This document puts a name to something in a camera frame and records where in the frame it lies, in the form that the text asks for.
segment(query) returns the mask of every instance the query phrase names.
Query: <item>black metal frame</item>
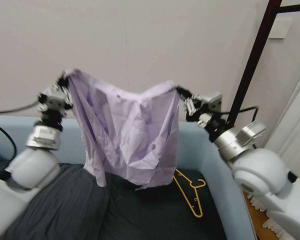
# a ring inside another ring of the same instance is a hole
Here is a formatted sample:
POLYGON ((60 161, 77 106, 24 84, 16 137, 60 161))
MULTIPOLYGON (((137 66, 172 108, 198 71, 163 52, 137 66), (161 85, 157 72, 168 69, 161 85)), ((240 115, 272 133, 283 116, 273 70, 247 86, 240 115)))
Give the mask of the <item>black metal frame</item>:
POLYGON ((235 125, 235 121, 245 99, 248 87, 257 68, 258 62, 266 45, 270 30, 274 24, 277 14, 300 12, 300 4, 280 6, 281 2, 282 0, 269 0, 268 2, 248 62, 246 63, 238 90, 235 94, 230 114, 226 121, 229 128, 235 125))

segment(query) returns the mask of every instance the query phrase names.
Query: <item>white fringe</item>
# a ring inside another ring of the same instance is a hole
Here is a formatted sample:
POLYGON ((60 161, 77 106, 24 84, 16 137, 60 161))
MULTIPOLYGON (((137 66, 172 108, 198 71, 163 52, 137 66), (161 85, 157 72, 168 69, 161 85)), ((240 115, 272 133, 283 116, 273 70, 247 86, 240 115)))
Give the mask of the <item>white fringe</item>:
POLYGON ((260 212, 264 212, 265 210, 267 210, 267 208, 262 204, 262 202, 260 202, 255 196, 249 194, 247 198, 250 199, 250 203, 255 210, 259 210, 260 212))
POLYGON ((275 233, 279 240, 296 240, 293 236, 287 233, 275 220, 271 217, 262 224, 263 228, 268 228, 275 233))

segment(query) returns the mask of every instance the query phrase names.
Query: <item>black cable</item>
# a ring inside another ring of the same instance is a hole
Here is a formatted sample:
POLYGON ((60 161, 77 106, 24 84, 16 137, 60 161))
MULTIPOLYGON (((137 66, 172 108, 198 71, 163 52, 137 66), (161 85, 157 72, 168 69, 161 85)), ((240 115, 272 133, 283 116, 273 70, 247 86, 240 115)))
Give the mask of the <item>black cable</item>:
MULTIPOLYGON (((255 109, 254 114, 253 114, 253 118, 252 118, 252 122, 253 122, 256 119, 256 115, 257 115, 256 112, 258 112, 258 109, 259 109, 258 106, 251 106, 251 107, 247 107, 247 108, 244 108, 244 109, 240 109, 239 113, 248 112, 248 111, 253 110, 253 109, 255 109)), ((212 111, 212 110, 209 110, 209 113, 212 113, 212 114, 221 114, 221 115, 230 114, 229 111, 212 111)))
POLYGON ((13 155, 12 155, 12 157, 11 157, 11 159, 10 159, 10 161, 11 160, 13 160, 15 157, 16 157, 16 155, 17 155, 17 146, 16 146, 16 143, 15 143, 15 141, 12 139, 12 137, 2 128, 2 127, 0 127, 0 131, 10 140, 10 142, 11 142, 11 144, 12 144, 12 146, 13 146, 13 155))
POLYGON ((8 114, 8 113, 14 113, 14 112, 30 109, 30 108, 34 107, 35 105, 37 105, 37 104, 38 104, 38 100, 36 100, 35 102, 33 102, 29 105, 26 105, 26 106, 22 106, 22 107, 10 109, 10 110, 0 111, 0 114, 8 114))

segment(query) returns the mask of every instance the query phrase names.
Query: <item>fabric fold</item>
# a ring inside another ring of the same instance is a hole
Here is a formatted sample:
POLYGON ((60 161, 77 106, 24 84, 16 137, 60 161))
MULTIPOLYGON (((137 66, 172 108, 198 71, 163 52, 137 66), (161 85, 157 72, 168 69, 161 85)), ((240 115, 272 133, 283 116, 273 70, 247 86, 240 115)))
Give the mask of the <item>fabric fold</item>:
POLYGON ((97 184, 106 185, 105 172, 140 188, 171 183, 179 138, 175 84, 165 81, 132 93, 80 70, 68 79, 86 148, 84 168, 97 184))

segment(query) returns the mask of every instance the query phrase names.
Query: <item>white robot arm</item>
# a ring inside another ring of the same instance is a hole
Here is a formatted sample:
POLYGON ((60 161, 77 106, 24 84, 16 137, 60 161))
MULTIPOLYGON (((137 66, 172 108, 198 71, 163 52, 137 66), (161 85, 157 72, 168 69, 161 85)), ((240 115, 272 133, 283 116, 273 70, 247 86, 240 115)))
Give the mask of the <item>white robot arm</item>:
POLYGON ((59 173, 61 121, 72 108, 66 74, 39 94, 41 118, 34 124, 27 148, 0 173, 0 236, 24 211, 31 199, 59 173))
POLYGON ((237 184, 267 208, 267 215, 296 240, 300 240, 300 178, 280 157, 267 149, 252 149, 266 127, 253 121, 239 133, 221 118, 221 94, 193 96, 177 87, 186 108, 186 119, 197 122, 232 171, 237 184))

